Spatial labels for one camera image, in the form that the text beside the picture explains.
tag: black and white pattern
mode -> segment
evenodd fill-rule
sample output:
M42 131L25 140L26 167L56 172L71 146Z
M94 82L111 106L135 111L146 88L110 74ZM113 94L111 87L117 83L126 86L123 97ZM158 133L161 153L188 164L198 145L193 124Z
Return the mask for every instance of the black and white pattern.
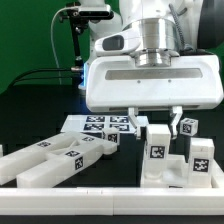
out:
M42 147L42 148L45 148L45 147L51 145L51 143L50 142L40 142L37 145L40 146L40 147Z
M75 160L75 170L79 170L83 167L83 157Z
M193 171L208 173L209 160L208 159L194 159Z
M86 137L86 138L83 139L83 141L85 141L85 142L92 142L92 141L94 141L94 138Z
M117 128L119 131L130 131L129 125L126 124L110 124L110 128Z
M110 117L110 122L111 123L128 123L128 117L123 116L123 117Z
M88 116L86 118L86 122L91 122L91 123L100 122L100 123L103 123L103 122L105 122L105 117L104 116Z
M109 134L108 141L117 143L117 134Z
M85 124L84 131L102 131L104 124Z
M164 159L165 146L151 146L150 158L151 159Z
M102 132L102 139L106 139L106 134Z
M70 152L67 152L65 155L66 156L70 156L70 157L76 157L77 155L79 155L80 153L79 152L76 152L76 151L70 151Z
M192 129L191 125L183 124L183 132L184 133L191 134L191 129Z

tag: white cube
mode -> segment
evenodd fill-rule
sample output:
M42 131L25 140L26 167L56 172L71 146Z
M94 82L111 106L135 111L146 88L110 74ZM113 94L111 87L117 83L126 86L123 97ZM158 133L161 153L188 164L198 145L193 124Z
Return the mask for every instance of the white cube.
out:
M110 142L115 142L120 145L120 132L117 128L103 128L102 139Z
M180 134L194 136L198 132L198 120L185 118L180 122Z
M215 147L212 139L191 139L188 161L188 184L190 186L207 187L211 185L214 149Z
M167 125L149 124L146 128L144 172L146 178L159 178L167 167L171 134Z

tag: green backdrop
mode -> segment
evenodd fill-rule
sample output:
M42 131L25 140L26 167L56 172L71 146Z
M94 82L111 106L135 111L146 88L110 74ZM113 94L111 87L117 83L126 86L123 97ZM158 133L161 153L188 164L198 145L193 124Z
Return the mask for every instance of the green backdrop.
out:
M0 92L24 71L56 67L50 43L50 25L55 12L68 2L70 1L0 0ZM113 10L118 11L119 0L106 2L112 5ZM80 40L82 56L86 60L89 55L88 31ZM55 45L61 67L73 65L74 53L68 22L56 23ZM223 57L224 44L213 51ZM58 80L44 83L58 84Z

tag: white robot body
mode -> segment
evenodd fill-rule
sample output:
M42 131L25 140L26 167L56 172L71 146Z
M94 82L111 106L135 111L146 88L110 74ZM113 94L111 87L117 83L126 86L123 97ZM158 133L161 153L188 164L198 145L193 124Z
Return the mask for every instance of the white robot body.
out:
M223 99L215 55L180 56L180 30L197 48L203 0L120 0L120 32L95 42L96 60L88 71L87 106L91 111L211 109Z

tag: black table surface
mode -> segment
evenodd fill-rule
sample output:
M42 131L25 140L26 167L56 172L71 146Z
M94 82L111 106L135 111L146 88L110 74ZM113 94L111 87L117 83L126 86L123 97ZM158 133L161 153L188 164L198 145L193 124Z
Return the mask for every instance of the black table surface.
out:
M72 86L18 85L0 95L0 144L4 155L60 133L68 115L91 114L85 97ZM149 122L168 124L169 113L144 112ZM224 168L224 106L213 110L185 111L183 117L199 120L198 137L212 138L215 159ZM170 153L187 158L189 137L179 135ZM56 187L139 187L143 141L122 134L115 154L103 156L96 164ZM3 186L16 187L16 182ZM224 216L1 216L0 223L223 223Z

